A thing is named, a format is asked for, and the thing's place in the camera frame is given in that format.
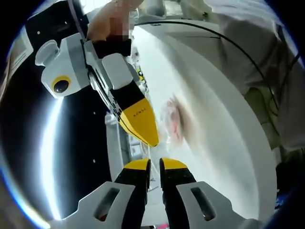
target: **black cable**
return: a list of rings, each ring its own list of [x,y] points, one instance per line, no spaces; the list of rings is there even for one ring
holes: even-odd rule
[[[287,83],[287,80],[288,80],[288,76],[289,76],[289,73],[291,72],[293,66],[297,63],[297,61],[299,60],[300,58],[300,53],[298,53],[291,61],[291,63],[288,65],[287,67],[287,71],[286,71],[286,74],[284,76],[284,79],[283,79],[283,82],[280,86],[280,91],[279,91],[279,101],[282,100],[282,96],[283,96],[283,91],[284,91],[284,86],[285,84]]]
[[[230,42],[231,44],[233,44],[236,48],[238,48],[249,60],[250,62],[254,65],[254,67],[256,68],[256,70],[259,72],[259,74],[261,75],[264,83],[266,84],[266,86],[269,88],[269,91],[272,95],[272,99],[274,101],[274,104],[278,110],[278,105],[277,102],[275,100],[275,97],[273,95],[273,92],[271,90],[270,84],[267,82],[266,77],[264,76],[264,74],[262,73],[262,71],[260,70],[260,68],[258,67],[258,65],[255,63],[255,61],[252,59],[252,57],[242,48],[240,47],[237,43],[235,43],[234,41],[232,41],[230,38],[222,35],[221,33],[218,33],[214,30],[211,30],[209,28],[206,28],[204,26],[200,26],[200,25],[195,25],[195,24],[191,24],[191,23],[187,23],[187,22],[183,22],[183,21],[149,21],[149,22],[143,22],[143,23],[137,23],[135,24],[135,26],[141,26],[141,25],[152,25],[152,24],[178,24],[178,25],[188,25],[188,26],[192,26],[192,27],[196,27],[198,29],[203,29],[206,30],[208,32],[211,32],[223,39],[225,39],[226,41]]]

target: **person's hand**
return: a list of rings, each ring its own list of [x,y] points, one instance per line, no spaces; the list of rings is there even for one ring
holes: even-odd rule
[[[90,23],[87,38],[96,42],[105,41],[112,35],[128,35],[129,12],[141,2],[142,0],[116,0],[106,4]]]

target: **white curved surface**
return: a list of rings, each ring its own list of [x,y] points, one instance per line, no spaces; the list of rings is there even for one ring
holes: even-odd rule
[[[208,23],[204,26],[217,29]],[[184,162],[197,181],[207,182],[230,199],[236,213],[266,221],[275,207],[276,173],[264,131],[229,80],[206,58],[178,41],[181,36],[207,33],[179,25],[135,28],[152,106],[159,119],[164,102],[177,97],[186,141],[171,157]],[[213,44],[206,49],[207,53],[218,52]]]

